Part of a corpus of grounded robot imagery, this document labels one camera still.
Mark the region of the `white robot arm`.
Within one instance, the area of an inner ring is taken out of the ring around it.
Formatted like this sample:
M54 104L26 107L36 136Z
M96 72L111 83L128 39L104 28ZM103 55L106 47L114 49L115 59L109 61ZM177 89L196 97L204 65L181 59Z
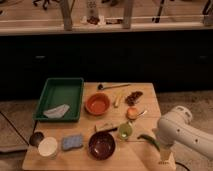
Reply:
M179 142L188 148L213 160L213 134L206 133L190 125L191 111L184 106L176 106L157 121L156 139L164 149Z

